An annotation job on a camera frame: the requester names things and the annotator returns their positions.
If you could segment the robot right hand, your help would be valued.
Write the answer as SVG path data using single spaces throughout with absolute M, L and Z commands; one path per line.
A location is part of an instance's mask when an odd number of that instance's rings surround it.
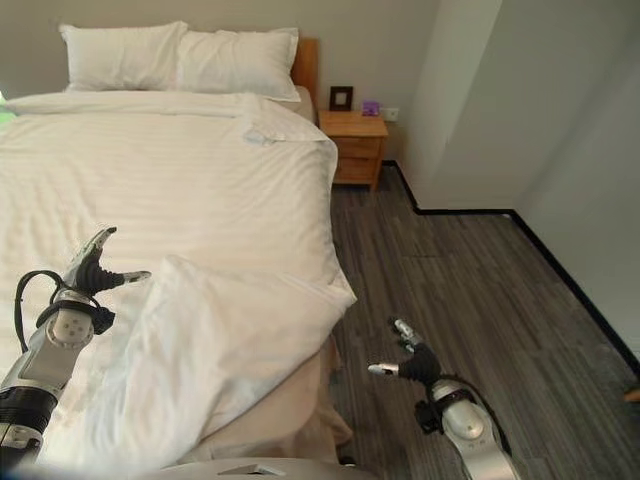
M 370 364 L 367 371 L 374 375 L 395 376 L 415 381 L 426 388 L 435 383 L 442 373 L 440 362 L 433 350 L 425 343 L 418 332 L 400 317 L 391 317 L 389 325 L 399 337 L 401 345 L 411 356 L 399 363 Z

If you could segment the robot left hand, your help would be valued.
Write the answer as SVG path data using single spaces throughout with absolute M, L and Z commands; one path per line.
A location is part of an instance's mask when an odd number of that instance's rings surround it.
M 69 288 L 86 297 L 93 297 L 103 291 L 151 278 L 149 271 L 117 273 L 101 266 L 104 245 L 116 231 L 115 226 L 98 231 L 78 251 L 63 275 L 63 281 Z

